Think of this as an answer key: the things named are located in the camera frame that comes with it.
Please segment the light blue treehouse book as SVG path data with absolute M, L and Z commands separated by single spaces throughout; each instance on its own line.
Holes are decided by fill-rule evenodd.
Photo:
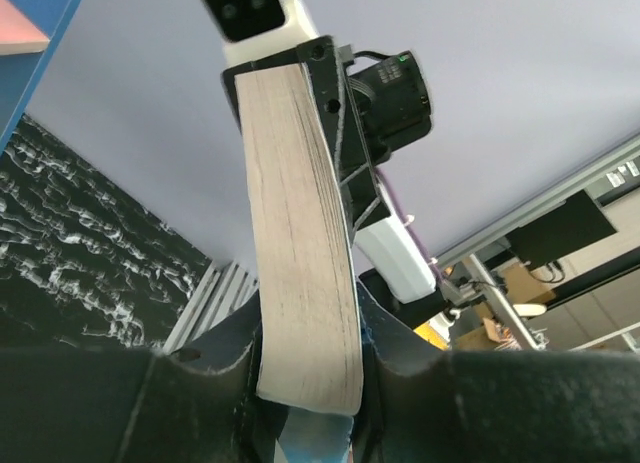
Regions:
M 291 462 L 342 462 L 363 393 L 345 212 L 308 73 L 236 80 L 262 316 L 257 395 L 289 410 Z

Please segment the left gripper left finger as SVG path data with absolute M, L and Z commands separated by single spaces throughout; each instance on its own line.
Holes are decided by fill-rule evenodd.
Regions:
M 2 350 L 2 461 L 262 461 L 247 407 L 259 328 L 245 307 L 171 355 Z

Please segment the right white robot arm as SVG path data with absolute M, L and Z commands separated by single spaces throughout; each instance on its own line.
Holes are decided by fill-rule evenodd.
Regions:
M 243 41 L 227 45 L 224 53 L 222 81 L 232 109 L 238 107 L 235 76 L 294 63 L 306 66 L 349 228 L 373 266 L 362 274 L 364 284 L 408 326 L 443 311 L 444 303 L 426 301 L 438 289 L 436 271 L 377 168 L 432 128 L 427 85 L 413 53 L 353 51 L 337 46 L 330 36 L 265 49 Z

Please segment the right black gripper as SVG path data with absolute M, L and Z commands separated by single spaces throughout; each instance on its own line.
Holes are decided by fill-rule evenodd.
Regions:
M 353 240 L 357 231 L 390 215 L 382 202 L 372 161 L 384 163 L 393 152 L 429 134 L 432 107 L 428 88 L 410 51 L 395 55 L 358 51 L 355 60 L 368 58 L 373 63 L 351 73 L 349 81 L 332 37 L 303 43 L 297 54 L 306 65 Z M 221 81 L 239 131 L 236 77 L 300 61 L 268 57 L 222 72 Z

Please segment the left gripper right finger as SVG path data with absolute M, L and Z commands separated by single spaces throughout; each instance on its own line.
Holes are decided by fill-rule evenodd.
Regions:
M 595 351 L 442 351 L 358 289 L 358 462 L 635 462 L 639 359 Z

